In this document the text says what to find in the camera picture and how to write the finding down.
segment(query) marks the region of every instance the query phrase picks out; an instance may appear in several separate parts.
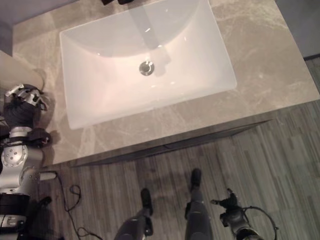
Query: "white sink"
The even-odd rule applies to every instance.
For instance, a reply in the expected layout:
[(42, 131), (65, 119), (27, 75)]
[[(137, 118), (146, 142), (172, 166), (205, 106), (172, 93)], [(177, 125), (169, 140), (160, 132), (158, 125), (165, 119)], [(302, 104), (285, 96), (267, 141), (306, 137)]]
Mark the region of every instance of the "white sink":
[(140, 6), (62, 31), (60, 41), (71, 129), (237, 85), (208, 0)]

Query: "chrome drain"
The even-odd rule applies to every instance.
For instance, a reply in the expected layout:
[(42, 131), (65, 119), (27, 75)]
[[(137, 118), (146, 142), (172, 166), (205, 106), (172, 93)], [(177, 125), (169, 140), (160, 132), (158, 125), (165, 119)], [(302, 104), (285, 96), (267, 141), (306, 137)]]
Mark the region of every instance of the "chrome drain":
[(151, 75), (155, 70), (155, 65), (152, 61), (145, 60), (140, 64), (139, 71), (144, 76)]

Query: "beige marble countertop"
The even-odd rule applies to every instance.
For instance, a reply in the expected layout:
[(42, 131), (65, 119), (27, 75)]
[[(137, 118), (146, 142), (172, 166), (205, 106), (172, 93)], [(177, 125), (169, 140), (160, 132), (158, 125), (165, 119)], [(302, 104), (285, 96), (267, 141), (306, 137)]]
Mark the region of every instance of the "beige marble countertop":
[[(135, 7), (155, 0), (135, 0)], [(319, 93), (274, 0), (210, 0), (230, 56), (234, 90), (78, 130), (69, 128), (59, 33), (128, 9), (117, 1), (80, 0), (14, 27), (13, 57), (45, 78), (53, 99), (43, 127), (54, 144), (45, 165), (174, 136), (319, 99)]]

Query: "gray wall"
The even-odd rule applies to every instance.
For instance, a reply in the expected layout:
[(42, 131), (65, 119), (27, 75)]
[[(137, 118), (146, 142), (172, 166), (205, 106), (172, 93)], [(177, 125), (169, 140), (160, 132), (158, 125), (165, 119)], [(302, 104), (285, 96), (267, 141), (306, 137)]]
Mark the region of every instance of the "gray wall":
[(276, 0), (302, 56), (320, 54), (320, 0)]
[(15, 24), (77, 0), (0, 0), (0, 50), (12, 55)]

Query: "wire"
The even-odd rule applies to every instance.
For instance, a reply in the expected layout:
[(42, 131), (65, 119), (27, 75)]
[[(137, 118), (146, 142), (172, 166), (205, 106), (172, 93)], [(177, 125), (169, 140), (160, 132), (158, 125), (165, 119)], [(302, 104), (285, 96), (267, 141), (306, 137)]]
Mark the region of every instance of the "wire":
[(262, 208), (260, 207), (257, 207), (257, 206), (248, 206), (248, 207), (242, 207), (242, 211), (244, 213), (244, 216), (245, 218), (247, 219), (248, 221), (248, 224), (250, 225), (249, 223), (249, 220), (248, 220), (248, 217), (246, 215), (246, 211), (249, 210), (249, 209), (254, 209), (254, 210), (258, 210), (260, 212), (263, 212), (267, 217), (268, 219), (270, 220), (271, 224), (272, 224), (272, 228), (273, 228), (273, 231), (274, 231), (274, 240), (277, 240), (278, 239), (278, 234), (277, 234), (277, 230), (279, 230), (279, 228), (276, 226), (276, 223), (275, 221), (272, 219), (272, 217), (266, 213), (266, 211), (264, 211)]
[(75, 202), (75, 204), (72, 206), (72, 207), (68, 207), (68, 204), (67, 204), (67, 201), (66, 201), (66, 196), (65, 196), (65, 192), (64, 192), (64, 187), (63, 187), (63, 184), (62, 184), (62, 181), (61, 181), (61, 178), (59, 177), (59, 175), (56, 173), (56, 176), (59, 180), (59, 183), (60, 183), (60, 188), (61, 188), (61, 192), (62, 192), (62, 196), (63, 196), (63, 207), (64, 207), (64, 210), (68, 213), (70, 219), (71, 219), (71, 223), (72, 223), (72, 226), (73, 226), (73, 229), (75, 231), (75, 234), (77, 236), (77, 238), (79, 240), (81, 240), (82, 237), (86, 237), (86, 236), (94, 236), (96, 237), (97, 239), (99, 240), (103, 240), (102, 237), (98, 236), (97, 234), (91, 232), (91, 231), (88, 231), (87, 229), (85, 229), (84, 227), (78, 227), (76, 228), (76, 225), (75, 225), (75, 221), (74, 221), (74, 218), (72, 217), (71, 215), (71, 211), (73, 209), (75, 209), (75, 207), (78, 205), (78, 203), (80, 202), (80, 199), (82, 197), (81, 195), (81, 188), (79, 185), (72, 185), (70, 188), (69, 188), (69, 191), (70, 193), (74, 194), (74, 195), (77, 195), (77, 200)]
[(3, 216), (3, 218), (2, 218), (2, 221), (1, 221), (1, 224), (0, 224), (0, 229), (2, 228), (2, 224), (4, 223), (4, 220), (5, 220), (5, 218), (6, 218), (6, 214)]

